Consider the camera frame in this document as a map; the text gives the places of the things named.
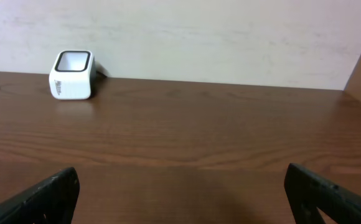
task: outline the white wall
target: white wall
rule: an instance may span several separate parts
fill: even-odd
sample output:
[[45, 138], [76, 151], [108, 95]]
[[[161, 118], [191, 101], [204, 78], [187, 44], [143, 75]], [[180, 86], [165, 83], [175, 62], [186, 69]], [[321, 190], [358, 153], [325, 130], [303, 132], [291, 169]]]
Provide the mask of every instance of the white wall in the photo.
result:
[[0, 71], [49, 73], [87, 49], [113, 77], [341, 90], [356, 0], [0, 0]]

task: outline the small white projector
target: small white projector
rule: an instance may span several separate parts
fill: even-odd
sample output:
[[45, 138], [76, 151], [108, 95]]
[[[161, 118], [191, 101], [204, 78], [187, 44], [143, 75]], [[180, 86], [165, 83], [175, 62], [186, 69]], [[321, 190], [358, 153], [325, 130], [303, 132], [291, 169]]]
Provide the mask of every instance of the small white projector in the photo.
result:
[[50, 92], [59, 100], [84, 100], [91, 96], [95, 77], [92, 52], [65, 50], [59, 53], [50, 71]]

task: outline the wooden table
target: wooden table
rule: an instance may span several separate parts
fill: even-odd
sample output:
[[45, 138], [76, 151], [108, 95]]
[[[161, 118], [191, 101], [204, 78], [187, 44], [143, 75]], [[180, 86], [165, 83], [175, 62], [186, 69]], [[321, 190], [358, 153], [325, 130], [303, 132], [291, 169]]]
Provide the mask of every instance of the wooden table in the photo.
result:
[[59, 101], [0, 73], [0, 202], [63, 167], [73, 223], [294, 223], [290, 162], [361, 195], [361, 103], [341, 91], [106, 79]]

